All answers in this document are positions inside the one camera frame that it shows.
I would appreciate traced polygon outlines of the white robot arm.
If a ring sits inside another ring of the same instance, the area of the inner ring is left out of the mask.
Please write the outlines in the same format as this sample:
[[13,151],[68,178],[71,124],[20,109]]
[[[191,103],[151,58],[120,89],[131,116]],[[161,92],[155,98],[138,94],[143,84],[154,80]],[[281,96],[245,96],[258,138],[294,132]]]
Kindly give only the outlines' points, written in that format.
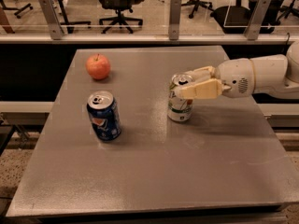
[[187,71],[192,82],[174,88],[181,99],[230,98],[266,93],[278,99],[299,97],[299,41],[285,55],[228,60],[217,67]]

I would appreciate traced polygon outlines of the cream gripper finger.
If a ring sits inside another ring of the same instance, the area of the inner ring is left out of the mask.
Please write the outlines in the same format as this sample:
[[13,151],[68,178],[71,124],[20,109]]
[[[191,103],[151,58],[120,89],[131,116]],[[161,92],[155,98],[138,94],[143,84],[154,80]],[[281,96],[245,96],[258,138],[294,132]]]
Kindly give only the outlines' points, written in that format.
[[215,68],[213,66],[205,66],[187,71],[185,72],[185,75],[191,77],[193,82],[203,82],[210,80],[214,77]]
[[174,93],[180,99],[215,99],[222,94],[222,84],[218,79],[212,78],[177,86]]

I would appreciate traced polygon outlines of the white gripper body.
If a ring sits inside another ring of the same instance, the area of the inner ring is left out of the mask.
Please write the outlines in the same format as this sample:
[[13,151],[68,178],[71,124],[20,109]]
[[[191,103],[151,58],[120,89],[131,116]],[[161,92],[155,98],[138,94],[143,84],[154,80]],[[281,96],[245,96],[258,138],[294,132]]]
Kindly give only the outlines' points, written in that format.
[[230,98],[248,97],[254,91],[253,64],[249,59],[229,60],[221,63],[215,72],[221,81],[222,95]]

